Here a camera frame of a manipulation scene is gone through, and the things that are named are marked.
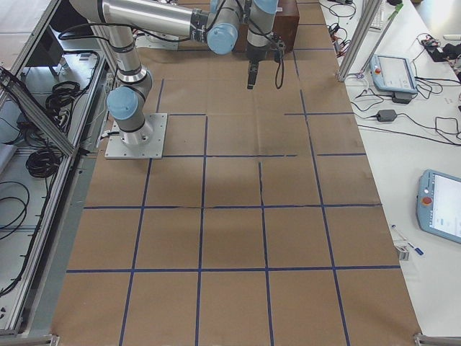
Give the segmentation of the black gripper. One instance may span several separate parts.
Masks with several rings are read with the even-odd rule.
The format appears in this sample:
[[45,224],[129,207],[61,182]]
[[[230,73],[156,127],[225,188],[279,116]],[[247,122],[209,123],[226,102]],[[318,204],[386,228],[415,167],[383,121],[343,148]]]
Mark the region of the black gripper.
[[256,84],[257,75],[258,75],[258,64],[260,61],[263,61],[266,59],[269,50],[270,50],[270,45],[263,45],[263,46],[247,45],[246,46],[246,57],[249,61],[247,89],[254,88]]

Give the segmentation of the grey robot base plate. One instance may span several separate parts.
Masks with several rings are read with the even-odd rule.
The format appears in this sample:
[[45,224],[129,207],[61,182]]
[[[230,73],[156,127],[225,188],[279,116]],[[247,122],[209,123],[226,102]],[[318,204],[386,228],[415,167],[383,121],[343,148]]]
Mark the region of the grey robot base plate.
[[105,151],[106,159],[161,159],[163,157],[164,142],[168,115],[166,113],[152,113],[146,115],[144,126],[134,132],[127,133],[120,130],[114,121]]

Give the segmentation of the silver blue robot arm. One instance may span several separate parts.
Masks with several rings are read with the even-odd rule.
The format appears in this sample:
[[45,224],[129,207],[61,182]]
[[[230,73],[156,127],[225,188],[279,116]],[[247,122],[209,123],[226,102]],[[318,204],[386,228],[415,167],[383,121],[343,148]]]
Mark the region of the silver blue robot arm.
[[248,26],[246,57],[248,89],[253,89],[259,64],[269,51],[284,66],[285,44],[273,31],[277,1],[211,1],[208,10],[190,9],[167,1],[72,1],[71,6],[95,33],[104,32],[108,56],[116,63],[120,86],[109,93],[109,113],[119,128],[120,141],[138,147],[156,132],[143,107],[153,77],[140,62],[138,40],[176,48],[182,42],[203,43],[218,55],[230,53],[242,24]]

